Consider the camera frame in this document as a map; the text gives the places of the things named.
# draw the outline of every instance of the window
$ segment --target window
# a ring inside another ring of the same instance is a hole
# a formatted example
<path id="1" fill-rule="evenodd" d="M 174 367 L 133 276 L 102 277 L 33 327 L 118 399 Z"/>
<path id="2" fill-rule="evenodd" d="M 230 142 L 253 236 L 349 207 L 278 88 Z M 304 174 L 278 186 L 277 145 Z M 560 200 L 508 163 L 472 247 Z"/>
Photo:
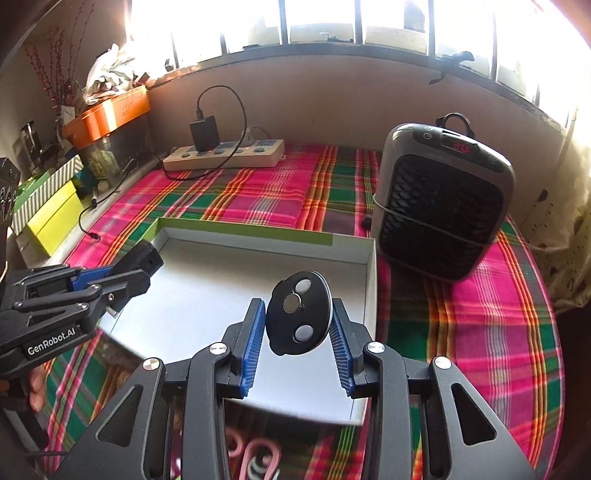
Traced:
<path id="1" fill-rule="evenodd" d="M 363 43 L 427 54 L 427 0 L 362 0 Z"/>
<path id="2" fill-rule="evenodd" d="M 277 0 L 225 0 L 221 25 L 228 53 L 245 47 L 279 45 Z"/>
<path id="3" fill-rule="evenodd" d="M 210 0 L 168 0 L 173 11 L 171 31 L 181 67 L 219 57 L 223 5 Z"/>
<path id="4" fill-rule="evenodd" d="M 495 0 L 497 82 L 533 102 L 540 81 L 541 11 L 531 0 Z"/>
<path id="5" fill-rule="evenodd" d="M 573 26 L 549 0 L 544 9 L 538 51 L 543 55 L 540 67 L 540 109 L 566 126 L 573 108 L 589 78 L 589 48 Z"/>
<path id="6" fill-rule="evenodd" d="M 353 43 L 353 0 L 285 0 L 290 43 Z"/>
<path id="7" fill-rule="evenodd" d="M 462 66 L 489 76 L 492 63 L 492 12 L 484 0 L 434 0 L 437 57 L 471 51 Z"/>
<path id="8" fill-rule="evenodd" d="M 285 38 L 291 44 L 328 42 L 355 48 L 353 44 L 363 42 L 359 49 L 346 47 L 347 53 L 376 52 L 386 58 L 390 54 L 384 54 L 384 47 L 422 56 L 434 50 L 437 59 L 467 50 L 475 61 L 461 66 L 488 80 L 470 73 L 465 78 L 502 93 L 497 82 L 562 126 L 584 101 L 580 95 L 591 78 L 591 50 L 551 0 L 127 1 L 132 2 L 128 37 L 135 41 L 140 68 L 154 77 L 165 73 L 167 59 L 174 64 L 176 57 L 179 66 L 191 66 L 226 53 L 280 45 Z M 264 48 L 255 50 L 253 58 L 265 56 Z M 281 49 L 268 51 L 277 54 Z M 391 55 L 425 65 L 419 57 Z M 427 63 L 437 68 L 431 59 Z M 511 93 L 505 96 L 516 101 Z"/>
<path id="9" fill-rule="evenodd" d="M 129 16 L 128 34 L 134 41 L 136 57 L 141 68 L 154 77 L 164 75 L 164 62 L 173 58 L 169 12 L 160 0 L 141 0 L 133 2 Z"/>

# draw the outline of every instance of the blue gripper pad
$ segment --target blue gripper pad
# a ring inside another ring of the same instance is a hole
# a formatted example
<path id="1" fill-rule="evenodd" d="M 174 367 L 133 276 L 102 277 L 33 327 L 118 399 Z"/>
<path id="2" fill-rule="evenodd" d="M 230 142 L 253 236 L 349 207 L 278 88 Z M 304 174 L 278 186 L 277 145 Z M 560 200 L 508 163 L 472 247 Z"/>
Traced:
<path id="1" fill-rule="evenodd" d="M 353 357 L 347 344 L 347 339 L 343 333 L 336 309 L 333 309 L 333 319 L 329 327 L 330 343 L 333 346 L 336 368 L 339 371 L 340 386 L 345 389 L 347 396 L 351 396 L 355 388 L 355 379 L 353 378 Z"/>
<path id="2" fill-rule="evenodd" d="M 256 366 L 261 353 L 262 336 L 265 332 L 265 302 L 260 301 L 252 321 L 251 333 L 242 357 L 242 379 L 239 390 L 245 397 L 255 382 Z"/>
<path id="3" fill-rule="evenodd" d="M 107 267 L 92 268 L 90 270 L 82 270 L 78 278 L 72 281 L 72 291 L 84 290 L 88 285 L 92 285 L 97 280 L 102 280 L 111 272 L 111 265 Z"/>

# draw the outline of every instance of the orange container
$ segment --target orange container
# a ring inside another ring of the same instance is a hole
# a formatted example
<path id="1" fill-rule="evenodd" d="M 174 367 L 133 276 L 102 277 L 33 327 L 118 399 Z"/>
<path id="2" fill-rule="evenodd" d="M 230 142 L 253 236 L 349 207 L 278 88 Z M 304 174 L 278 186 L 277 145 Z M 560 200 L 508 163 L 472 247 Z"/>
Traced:
<path id="1" fill-rule="evenodd" d="M 61 134 L 80 151 L 149 111 L 148 92 L 142 85 L 89 108 L 65 124 Z"/>

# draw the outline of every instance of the hand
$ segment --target hand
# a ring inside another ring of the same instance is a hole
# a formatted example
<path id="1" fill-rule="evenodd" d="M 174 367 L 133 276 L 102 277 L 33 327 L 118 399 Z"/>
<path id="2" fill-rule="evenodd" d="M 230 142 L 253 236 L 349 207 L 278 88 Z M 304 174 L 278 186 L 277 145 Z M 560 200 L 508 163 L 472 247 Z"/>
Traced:
<path id="1" fill-rule="evenodd" d="M 8 390 L 8 380 L 0 380 L 0 391 Z M 29 372 L 29 405 L 34 411 L 41 411 L 46 396 L 46 375 L 43 365 L 39 365 Z"/>

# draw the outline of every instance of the white box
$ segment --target white box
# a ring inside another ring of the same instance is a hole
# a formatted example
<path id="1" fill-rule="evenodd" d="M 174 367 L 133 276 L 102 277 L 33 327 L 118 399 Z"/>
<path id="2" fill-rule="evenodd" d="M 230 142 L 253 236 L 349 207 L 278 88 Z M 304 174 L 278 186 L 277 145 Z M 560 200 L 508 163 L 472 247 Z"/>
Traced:
<path id="1" fill-rule="evenodd" d="M 241 322 L 252 298 L 268 304 L 273 287 L 302 270 L 321 273 L 349 317 L 376 329 L 373 239 L 330 233 L 158 219 L 144 235 L 164 266 L 148 293 L 132 299 L 100 327 L 117 342 L 165 363 L 191 358 Z M 298 356 L 275 356 L 265 334 L 253 388 L 245 404 L 307 420 L 360 425 L 365 399 L 341 388 L 330 338 Z"/>

